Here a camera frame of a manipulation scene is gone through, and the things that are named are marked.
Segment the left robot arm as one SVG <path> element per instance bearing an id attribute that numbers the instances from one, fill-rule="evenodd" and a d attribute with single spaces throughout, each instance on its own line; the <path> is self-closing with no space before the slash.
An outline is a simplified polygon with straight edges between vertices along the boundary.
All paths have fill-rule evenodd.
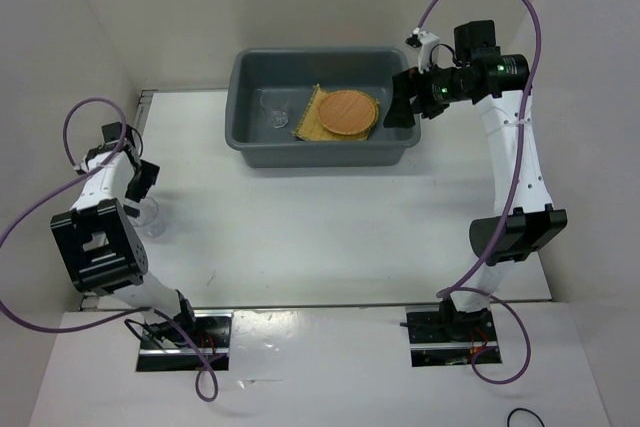
<path id="1" fill-rule="evenodd" d="M 142 130 L 106 125 L 51 219 L 74 287 L 141 314 L 128 328 L 157 346 L 211 346 L 208 307 L 366 304 L 406 262 L 375 200 L 393 179 L 258 186 L 222 151 L 220 102 L 157 94 Z"/>

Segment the rectangular bamboo mat tray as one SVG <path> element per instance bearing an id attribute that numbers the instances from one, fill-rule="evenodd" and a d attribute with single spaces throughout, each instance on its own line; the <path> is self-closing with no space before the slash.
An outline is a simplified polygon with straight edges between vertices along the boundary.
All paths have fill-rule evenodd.
<path id="1" fill-rule="evenodd" d="M 344 136 L 330 132 L 322 126 L 317 116 L 317 107 L 320 101 L 329 93 L 335 91 L 326 91 L 319 85 L 315 85 L 311 98 L 307 104 L 307 107 L 302 115 L 301 120 L 298 122 L 296 128 L 293 131 L 293 135 L 304 141 L 359 141 L 366 140 L 369 137 L 370 131 L 373 129 L 379 118 L 380 102 L 373 98 L 378 104 L 378 118 L 373 127 L 368 131 L 365 131 L 358 135 Z"/>

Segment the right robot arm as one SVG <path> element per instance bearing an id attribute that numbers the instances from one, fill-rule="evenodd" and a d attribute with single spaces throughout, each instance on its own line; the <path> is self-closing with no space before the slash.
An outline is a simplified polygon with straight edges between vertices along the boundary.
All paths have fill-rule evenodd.
<path id="1" fill-rule="evenodd" d="M 449 50 L 449 68 L 428 60 L 393 77 L 383 125 L 408 129 L 418 117 L 432 120 L 452 104 L 469 101 L 484 126 L 494 176 L 494 214 L 471 223 L 476 270 L 444 294 L 435 327 L 438 334 L 459 340 L 481 327 L 491 294 L 517 263 L 566 227 L 567 214 L 554 207 L 542 178 L 527 59 L 502 54 L 491 20 L 456 27 Z"/>

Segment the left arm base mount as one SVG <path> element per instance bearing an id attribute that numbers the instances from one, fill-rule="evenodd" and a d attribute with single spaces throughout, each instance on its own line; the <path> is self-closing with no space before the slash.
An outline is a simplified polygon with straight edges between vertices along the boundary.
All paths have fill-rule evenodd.
<path id="1" fill-rule="evenodd" d="M 230 310 L 197 310 L 195 326 L 186 328 L 191 341 L 214 371 L 227 371 L 230 361 Z M 138 341 L 136 371 L 186 372 L 203 369 L 191 345 L 168 324 L 151 328 L 141 321 L 125 319 L 124 325 Z"/>

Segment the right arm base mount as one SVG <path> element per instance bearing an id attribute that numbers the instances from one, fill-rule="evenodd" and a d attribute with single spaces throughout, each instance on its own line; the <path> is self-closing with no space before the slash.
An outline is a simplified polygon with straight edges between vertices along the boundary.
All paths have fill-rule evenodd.
<path id="1" fill-rule="evenodd" d="M 414 368 L 470 365 L 476 353 L 478 364 L 502 362 L 489 309 L 463 313 L 446 301 L 405 311 L 406 319 L 399 325 L 407 331 Z"/>

